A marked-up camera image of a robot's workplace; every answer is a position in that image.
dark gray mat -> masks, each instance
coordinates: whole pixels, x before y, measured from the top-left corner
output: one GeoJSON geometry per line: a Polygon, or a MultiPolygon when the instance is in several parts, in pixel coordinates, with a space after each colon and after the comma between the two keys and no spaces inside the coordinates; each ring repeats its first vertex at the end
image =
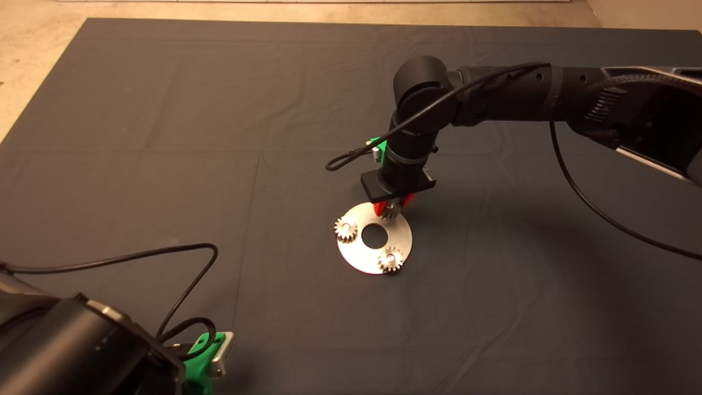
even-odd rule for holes
{"type": "MultiPolygon", "coordinates": [[[[211,241],[221,258],[174,322],[238,349],[219,394],[660,394],[702,388],[702,264],[581,204],[545,124],[448,129],[439,179],[407,208],[399,276],[340,257],[359,160],[412,56],[449,68],[702,65],[698,32],[88,20],[0,145],[0,254],[51,265],[211,241]]],[[[570,133],[592,199],[700,251],[702,190],[570,133]]],[[[155,330],[206,261],[188,253],[28,278],[155,330]]]]}

green mount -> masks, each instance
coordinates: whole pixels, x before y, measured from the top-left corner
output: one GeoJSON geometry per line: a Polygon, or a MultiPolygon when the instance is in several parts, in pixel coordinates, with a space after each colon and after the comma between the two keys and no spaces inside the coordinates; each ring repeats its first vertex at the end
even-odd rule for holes
{"type": "MultiPolygon", "coordinates": [[[[378,140],[378,139],[379,139],[379,137],[373,137],[373,138],[370,138],[369,141],[371,143],[373,143],[375,140],[378,140]]],[[[387,141],[383,141],[382,143],[378,144],[378,149],[380,150],[380,164],[382,164],[383,161],[385,160],[385,147],[387,147],[387,146],[388,146],[387,141]]]]}
{"type": "MultiPolygon", "coordinates": [[[[207,333],[200,335],[188,353],[192,354],[204,347],[207,342],[207,336],[207,333]]],[[[215,336],[215,342],[204,353],[183,362],[185,364],[185,383],[190,386],[190,389],[195,394],[212,395],[212,377],[207,375],[207,370],[215,353],[222,346],[224,339],[225,334],[219,332],[215,336]]]]}

center hole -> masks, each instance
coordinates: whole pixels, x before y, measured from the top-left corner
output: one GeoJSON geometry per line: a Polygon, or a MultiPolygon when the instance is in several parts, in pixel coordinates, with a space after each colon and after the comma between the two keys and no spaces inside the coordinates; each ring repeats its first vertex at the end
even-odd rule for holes
{"type": "Polygon", "coordinates": [[[381,248],[388,242],[388,232],[378,224],[369,224],[363,228],[361,239],[370,248],[381,248]]]}

black cable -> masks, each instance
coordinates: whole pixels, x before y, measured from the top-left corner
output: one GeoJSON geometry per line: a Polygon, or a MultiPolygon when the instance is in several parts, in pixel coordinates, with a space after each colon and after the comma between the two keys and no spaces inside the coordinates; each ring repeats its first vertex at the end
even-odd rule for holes
{"type": "Polygon", "coordinates": [[[386,134],[383,134],[381,137],[377,138],[373,143],[365,145],[363,147],[356,148],[355,150],[349,151],[348,153],[345,153],[343,155],[339,155],[329,162],[324,165],[324,168],[327,171],[337,171],[341,169],[342,167],[346,166],[347,164],[353,162],[356,160],[358,157],[365,153],[371,152],[371,150],[384,141],[388,140],[390,137],[392,137],[393,134],[397,133],[398,131],[401,131],[402,129],[406,128],[408,125],[410,125],[412,122],[416,121],[417,119],[423,117],[426,115],[427,112],[433,110],[435,107],[438,105],[442,104],[445,101],[448,101],[452,98],[457,97],[461,93],[467,91],[468,89],[471,89],[474,86],[480,85],[483,82],[489,81],[490,79],[500,77],[501,75],[505,75],[510,72],[515,72],[515,71],[522,71],[522,70],[529,70],[535,67],[541,67],[541,66],[548,66],[550,63],[545,63],[545,62],[530,62],[530,63],[522,63],[520,65],[514,65],[510,67],[504,67],[501,68],[495,72],[491,72],[487,75],[484,75],[480,78],[476,78],[472,80],[471,82],[468,82],[466,85],[459,86],[458,88],[455,88],[453,91],[450,91],[443,95],[442,97],[438,98],[428,106],[424,107],[422,110],[418,111],[415,115],[412,115],[410,118],[407,118],[404,122],[400,123],[396,127],[392,128],[389,130],[386,134]]]}
{"type": "Polygon", "coordinates": [[[217,337],[217,328],[215,327],[215,324],[211,320],[209,320],[208,318],[205,318],[205,317],[188,318],[187,320],[185,320],[185,321],[177,324],[173,328],[171,328],[168,332],[166,332],[160,336],[157,336],[156,340],[158,340],[161,343],[164,343],[170,339],[173,339],[176,335],[178,335],[182,331],[190,328],[191,326],[193,326],[195,324],[199,324],[199,323],[201,323],[207,327],[207,342],[205,342],[205,344],[197,351],[190,353],[186,356],[180,357],[181,361],[187,361],[189,359],[193,359],[197,356],[202,355],[202,353],[207,351],[207,349],[212,344],[214,344],[215,339],[217,337]]]}
{"type": "Polygon", "coordinates": [[[17,273],[17,274],[67,273],[70,271],[79,271],[79,270],[86,270],[86,269],[90,269],[90,268],[99,268],[102,266],[119,264],[121,262],[133,261],[135,259],[154,257],[156,255],[172,254],[174,252],[202,250],[202,249],[212,250],[212,257],[207,262],[207,265],[205,265],[205,267],[202,268],[200,273],[198,273],[197,277],[195,277],[195,279],[190,283],[190,285],[187,286],[185,291],[181,294],[180,298],[178,298],[178,300],[175,302],[173,307],[171,307],[171,310],[166,314],[166,317],[164,317],[163,321],[161,322],[161,325],[159,326],[159,329],[156,332],[156,337],[160,337],[161,334],[163,333],[163,331],[166,329],[166,325],[168,325],[168,322],[173,317],[173,314],[175,314],[176,310],[178,310],[180,305],[183,304],[183,301],[190,294],[190,291],[192,291],[192,289],[195,288],[195,285],[197,285],[197,283],[200,281],[200,279],[203,278],[203,276],[205,276],[205,273],[207,273],[207,271],[215,263],[215,260],[217,260],[217,256],[219,255],[219,249],[217,248],[216,245],[209,243],[209,242],[201,242],[201,243],[197,243],[197,244],[174,245],[171,247],[154,248],[153,250],[134,252],[133,254],[121,255],[119,257],[114,257],[114,258],[101,259],[100,261],[91,261],[91,262],[85,262],[82,264],[72,264],[72,265],[53,266],[53,267],[15,266],[15,265],[10,265],[10,264],[7,264],[6,262],[0,261],[0,270],[6,271],[8,273],[17,273]]]}
{"type": "Polygon", "coordinates": [[[633,238],[637,238],[638,240],[641,240],[642,242],[645,242],[646,244],[653,245],[654,247],[658,247],[658,248],[661,248],[665,251],[673,252],[673,253],[678,254],[678,255],[682,255],[683,257],[688,257],[688,258],[696,259],[698,261],[702,261],[702,254],[697,254],[695,252],[690,252],[687,250],[683,250],[681,248],[673,247],[672,245],[667,245],[663,242],[659,242],[657,240],[653,240],[653,239],[648,238],[644,235],[636,233],[636,232],[632,231],[631,229],[627,228],[626,226],[615,221],[610,216],[605,214],[601,209],[599,209],[599,207],[595,206],[595,204],[592,203],[590,201],[590,199],[588,199],[587,196],[585,196],[583,191],[580,190],[580,188],[577,186],[577,184],[575,184],[573,177],[571,177],[570,172],[568,172],[568,168],[566,167],[566,164],[563,161],[563,155],[561,155],[561,149],[558,146],[558,137],[556,136],[555,123],[549,122],[548,126],[550,127],[550,130],[551,130],[551,141],[553,142],[553,150],[556,154],[556,159],[558,160],[558,165],[561,167],[561,171],[563,172],[563,176],[565,176],[566,181],[568,181],[568,184],[573,189],[573,191],[578,196],[578,198],[580,198],[580,200],[582,200],[592,211],[594,211],[595,214],[599,215],[600,218],[604,219],[610,225],[614,226],[615,228],[619,229],[620,231],[628,234],[629,236],[631,236],[633,238]]]}

gear teeth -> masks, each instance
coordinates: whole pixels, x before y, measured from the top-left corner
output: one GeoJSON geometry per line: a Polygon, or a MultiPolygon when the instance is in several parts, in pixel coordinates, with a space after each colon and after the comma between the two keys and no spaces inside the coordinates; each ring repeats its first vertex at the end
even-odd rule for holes
{"type": "Polygon", "coordinates": [[[356,235],[358,234],[358,225],[356,225],[356,221],[353,219],[342,216],[334,223],[334,233],[336,234],[337,240],[341,242],[352,242],[356,239],[356,235]]]}
{"type": "Polygon", "coordinates": [[[398,271],[404,263],[402,253],[395,247],[388,247],[378,257],[378,268],[383,273],[394,273],[398,271]]]}
{"type": "Polygon", "coordinates": [[[399,214],[400,208],[399,205],[395,202],[389,202],[385,205],[385,208],[383,209],[383,212],[380,214],[380,217],[384,219],[385,221],[392,221],[393,219],[397,218],[397,215],[399,214]]]}

